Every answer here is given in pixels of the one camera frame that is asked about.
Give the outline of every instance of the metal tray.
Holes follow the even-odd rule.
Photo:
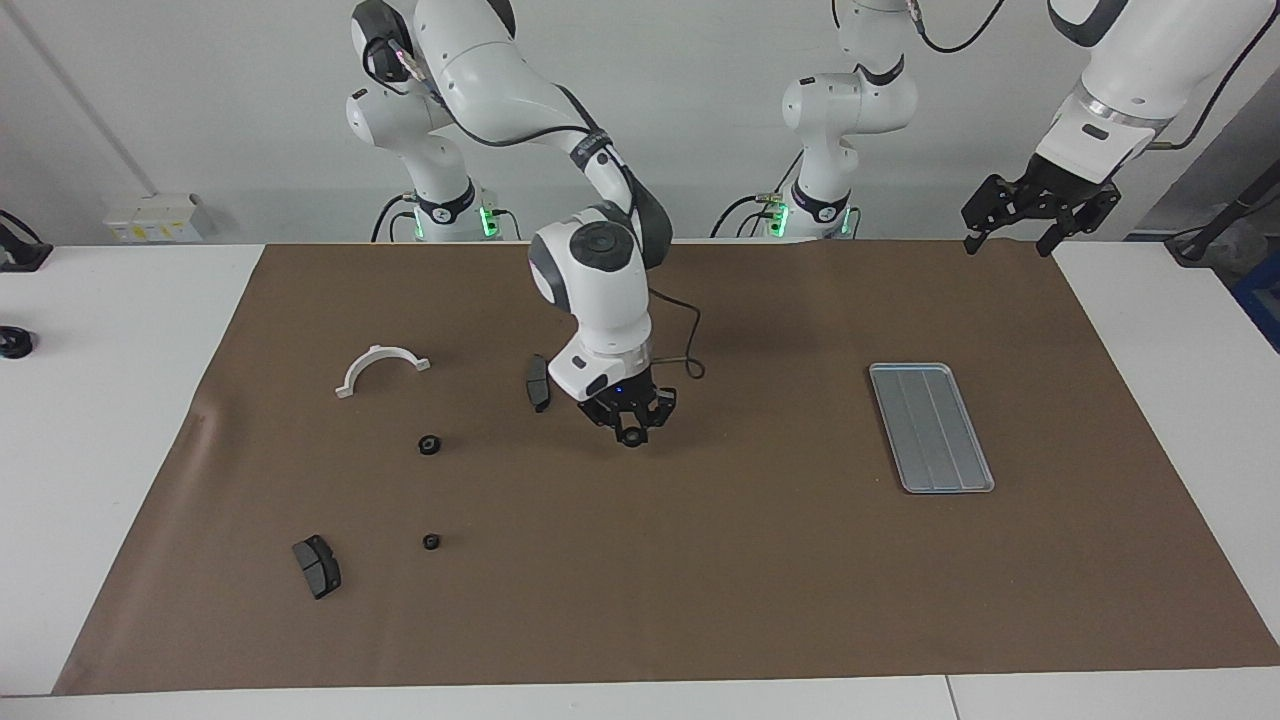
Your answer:
[[[961,495],[996,488],[951,368],[884,363],[872,365],[870,375],[908,492]]]

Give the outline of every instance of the electrical outlet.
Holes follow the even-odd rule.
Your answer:
[[[204,242],[212,234],[193,195],[156,195],[116,204],[102,223],[118,242]]]

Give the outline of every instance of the brown work surface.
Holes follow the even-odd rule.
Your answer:
[[[575,325],[524,254],[269,247],[56,692],[1280,665],[1032,247],[675,249],[652,281],[705,310],[709,373],[658,369],[680,407],[641,450],[530,409]],[[653,311],[678,354],[690,315]],[[338,400],[375,343],[434,366]],[[993,493],[902,491],[878,361],[951,365]],[[343,575],[319,602],[312,533]]]

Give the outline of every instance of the white table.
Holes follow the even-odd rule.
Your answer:
[[[0,323],[42,341],[0,364],[0,694],[52,688],[260,252],[61,249],[0,275]],[[1280,637],[1280,356],[1157,245],[1068,243],[1057,261]],[[1274,720],[1280,669],[0,700],[5,719],[408,714]]]

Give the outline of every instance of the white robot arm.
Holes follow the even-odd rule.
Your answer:
[[[1014,182],[991,176],[965,205],[970,254],[1023,219],[1055,220],[1037,246],[1044,256],[1094,232],[1120,201],[1115,173],[1277,12],[1275,0],[1050,0],[1048,8],[1053,26],[1092,58],[1027,173]]]
[[[493,196],[467,176],[458,146],[433,135],[453,119],[412,82],[388,45],[392,38],[411,42],[401,14],[383,0],[366,0],[352,13],[351,36],[378,87],[347,99],[347,123],[356,137],[404,163],[413,181],[413,213],[422,240],[500,240]]]
[[[404,70],[419,81],[481,145],[539,142],[566,152],[600,193],[603,202],[540,229],[529,263],[547,301],[579,322],[549,364],[552,379],[620,442],[644,445],[676,406],[676,392],[653,382],[645,273],[671,247],[666,210],[581,102],[529,67],[515,45],[507,0],[420,0],[411,32],[417,51],[402,22],[388,31],[384,45],[396,64],[387,60],[380,70]],[[623,415],[637,425],[626,427]]]
[[[838,8],[840,46],[854,72],[792,82],[782,101],[787,127],[804,143],[800,177],[774,219],[774,232],[787,237],[827,237],[841,228],[858,169],[846,137],[905,128],[919,100],[902,54],[911,29],[906,1],[841,0]]]

